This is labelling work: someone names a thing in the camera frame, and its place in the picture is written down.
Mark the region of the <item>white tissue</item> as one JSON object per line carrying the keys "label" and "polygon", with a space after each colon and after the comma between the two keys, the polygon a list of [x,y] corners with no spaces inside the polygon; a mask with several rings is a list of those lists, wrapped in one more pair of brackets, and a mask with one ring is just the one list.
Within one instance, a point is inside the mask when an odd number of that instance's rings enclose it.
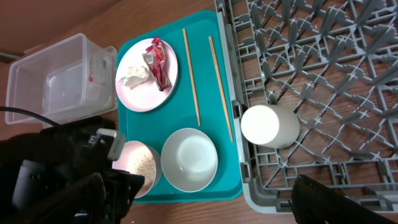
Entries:
{"label": "white tissue", "polygon": [[146,82],[150,77],[150,71],[140,65],[140,66],[131,66],[128,68],[128,73],[124,77],[119,80],[119,83],[125,87],[130,89],[135,88],[136,86]]}

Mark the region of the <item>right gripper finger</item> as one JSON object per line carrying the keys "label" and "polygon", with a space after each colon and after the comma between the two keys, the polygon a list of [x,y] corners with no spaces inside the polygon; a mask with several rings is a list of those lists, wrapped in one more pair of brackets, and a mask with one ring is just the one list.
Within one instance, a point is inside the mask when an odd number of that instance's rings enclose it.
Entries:
{"label": "right gripper finger", "polygon": [[394,224],[302,174],[295,180],[290,207],[298,224]]}

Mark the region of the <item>red snack wrapper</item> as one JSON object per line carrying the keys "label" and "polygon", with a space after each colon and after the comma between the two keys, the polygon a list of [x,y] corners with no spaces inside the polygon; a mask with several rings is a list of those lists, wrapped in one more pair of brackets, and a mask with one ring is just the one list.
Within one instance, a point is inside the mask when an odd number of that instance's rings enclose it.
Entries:
{"label": "red snack wrapper", "polygon": [[172,87],[171,81],[169,80],[167,71],[165,69],[165,50],[159,37],[155,37],[152,40],[151,45],[146,48],[146,52],[142,54],[142,57],[147,64],[149,70],[155,77],[155,82],[158,86],[159,91],[164,91]]}

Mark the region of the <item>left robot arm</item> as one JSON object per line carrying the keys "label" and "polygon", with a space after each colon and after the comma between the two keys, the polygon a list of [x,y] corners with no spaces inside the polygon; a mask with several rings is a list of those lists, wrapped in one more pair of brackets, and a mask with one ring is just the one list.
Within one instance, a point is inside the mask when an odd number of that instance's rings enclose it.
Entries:
{"label": "left robot arm", "polygon": [[119,223],[144,185],[112,167],[124,143],[99,116],[1,141],[1,222]]}

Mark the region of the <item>small white dish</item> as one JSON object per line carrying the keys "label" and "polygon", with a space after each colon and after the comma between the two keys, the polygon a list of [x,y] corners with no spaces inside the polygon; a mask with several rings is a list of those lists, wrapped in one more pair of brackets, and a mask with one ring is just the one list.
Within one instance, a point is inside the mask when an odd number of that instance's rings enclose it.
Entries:
{"label": "small white dish", "polygon": [[147,195],[162,177],[159,152],[139,141],[126,142],[119,159],[113,162],[112,168],[144,177],[144,184],[135,198]]}

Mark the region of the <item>white cup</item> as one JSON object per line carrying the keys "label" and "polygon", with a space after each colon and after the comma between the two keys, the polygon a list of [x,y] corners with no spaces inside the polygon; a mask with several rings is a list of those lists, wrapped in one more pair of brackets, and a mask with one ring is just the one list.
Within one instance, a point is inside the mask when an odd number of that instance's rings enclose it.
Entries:
{"label": "white cup", "polygon": [[297,115],[281,105],[255,105],[241,118],[241,131],[251,143],[282,149],[293,144],[300,132]]}

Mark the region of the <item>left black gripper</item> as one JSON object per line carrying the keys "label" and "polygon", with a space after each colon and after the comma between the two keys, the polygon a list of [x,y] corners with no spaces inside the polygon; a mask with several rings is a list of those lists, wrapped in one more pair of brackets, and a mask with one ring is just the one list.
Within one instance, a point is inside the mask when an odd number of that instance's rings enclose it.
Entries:
{"label": "left black gripper", "polygon": [[73,223],[120,223],[145,181],[142,175],[114,169],[106,170],[101,178],[99,184],[90,184],[84,190],[84,206]]}

